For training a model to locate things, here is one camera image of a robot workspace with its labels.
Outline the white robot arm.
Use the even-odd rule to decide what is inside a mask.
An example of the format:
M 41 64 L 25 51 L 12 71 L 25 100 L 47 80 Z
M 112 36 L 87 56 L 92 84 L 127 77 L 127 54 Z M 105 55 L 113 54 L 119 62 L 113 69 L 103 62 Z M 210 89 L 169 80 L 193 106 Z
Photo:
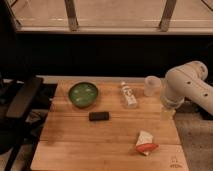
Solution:
M 160 98 L 166 109 L 178 109 L 185 99 L 213 117 L 213 86 L 205 82 L 208 69 L 201 61 L 191 61 L 169 69 Z

